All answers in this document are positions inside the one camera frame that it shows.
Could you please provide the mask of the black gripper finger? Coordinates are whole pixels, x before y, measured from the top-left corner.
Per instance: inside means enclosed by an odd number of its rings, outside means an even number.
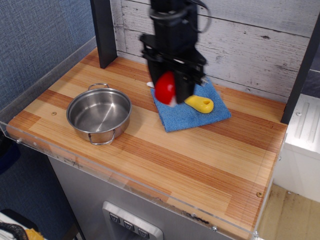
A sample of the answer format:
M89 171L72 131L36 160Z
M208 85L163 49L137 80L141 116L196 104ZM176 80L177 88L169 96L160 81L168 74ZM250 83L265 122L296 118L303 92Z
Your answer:
M172 63L165 59L148 59L147 65L154 87L159 78L172 68Z
M175 97L178 104L183 103L194 94L197 83L197 74L194 70L174 70Z

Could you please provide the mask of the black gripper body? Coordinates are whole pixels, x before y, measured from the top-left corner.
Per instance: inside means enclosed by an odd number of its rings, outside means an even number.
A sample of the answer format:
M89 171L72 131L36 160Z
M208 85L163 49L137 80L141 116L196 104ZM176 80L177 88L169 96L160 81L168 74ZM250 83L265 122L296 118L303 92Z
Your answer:
M142 56L171 62L171 70L194 70L196 84L204 77L206 59L196 50L198 35L198 7L207 5L200 0L152 0L149 17L153 21L154 34L142 34Z

